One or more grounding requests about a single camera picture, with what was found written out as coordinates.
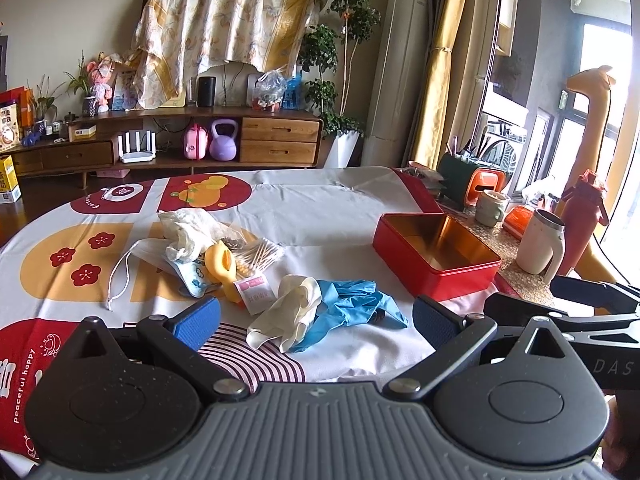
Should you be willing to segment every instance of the yellow plastic tool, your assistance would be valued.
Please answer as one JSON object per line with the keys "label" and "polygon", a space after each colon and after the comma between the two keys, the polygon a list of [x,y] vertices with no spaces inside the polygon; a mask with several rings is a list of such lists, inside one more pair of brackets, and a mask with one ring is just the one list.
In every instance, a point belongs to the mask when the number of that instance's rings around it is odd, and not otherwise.
{"label": "yellow plastic tool", "polygon": [[225,291],[226,298],[234,303],[242,303],[242,298],[236,289],[236,259],[225,245],[218,242],[212,245],[204,253],[204,266],[214,280],[222,283],[222,290]]}

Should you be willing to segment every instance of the wooden drawer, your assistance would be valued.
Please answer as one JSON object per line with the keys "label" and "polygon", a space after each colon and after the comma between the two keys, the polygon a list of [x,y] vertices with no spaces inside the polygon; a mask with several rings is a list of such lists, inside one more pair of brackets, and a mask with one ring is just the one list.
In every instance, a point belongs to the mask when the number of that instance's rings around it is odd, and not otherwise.
{"label": "wooden drawer", "polygon": [[319,123],[288,119],[245,117],[242,119],[243,140],[286,140],[316,142]]}
{"label": "wooden drawer", "polygon": [[12,153],[16,175],[24,175],[42,171],[42,152],[40,150],[28,150],[26,152]]}
{"label": "wooden drawer", "polygon": [[51,148],[42,152],[45,170],[72,170],[83,166],[113,164],[110,142],[82,142]]}
{"label": "wooden drawer", "polygon": [[313,164],[316,159],[316,145],[312,142],[274,142],[272,140],[242,140],[240,142],[240,162],[256,164]]}

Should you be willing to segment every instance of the pink toy case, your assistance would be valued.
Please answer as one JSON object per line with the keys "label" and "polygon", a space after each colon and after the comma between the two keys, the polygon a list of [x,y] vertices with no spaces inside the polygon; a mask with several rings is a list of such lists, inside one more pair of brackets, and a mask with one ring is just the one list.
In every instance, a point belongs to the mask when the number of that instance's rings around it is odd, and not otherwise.
{"label": "pink toy case", "polygon": [[209,134],[199,124],[194,124],[182,136],[185,158],[200,160],[207,154]]}

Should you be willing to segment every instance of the patterned table mat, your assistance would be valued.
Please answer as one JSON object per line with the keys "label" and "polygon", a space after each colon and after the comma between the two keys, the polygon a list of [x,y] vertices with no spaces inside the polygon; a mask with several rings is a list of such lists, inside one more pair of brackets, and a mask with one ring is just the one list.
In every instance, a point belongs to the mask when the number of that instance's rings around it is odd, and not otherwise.
{"label": "patterned table mat", "polygon": [[529,274],[516,264],[519,241],[502,229],[501,224],[495,227],[486,227],[474,219],[475,208],[468,208],[464,212],[460,212],[450,209],[440,202],[438,204],[444,212],[453,216],[500,255],[502,258],[500,275],[524,300],[553,306],[553,296],[548,286],[543,282],[542,275]]}

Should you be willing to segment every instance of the white router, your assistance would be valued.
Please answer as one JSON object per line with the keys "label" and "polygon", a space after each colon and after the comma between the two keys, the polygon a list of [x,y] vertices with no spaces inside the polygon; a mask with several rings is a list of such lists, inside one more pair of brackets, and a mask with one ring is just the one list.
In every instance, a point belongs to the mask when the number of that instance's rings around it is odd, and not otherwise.
{"label": "white router", "polygon": [[[148,162],[156,158],[156,133],[146,131],[146,150],[140,151],[140,132],[136,131],[135,151],[131,150],[129,140],[131,132],[124,132],[118,136],[118,154],[122,162]],[[122,137],[124,137],[124,148],[122,146]]]}

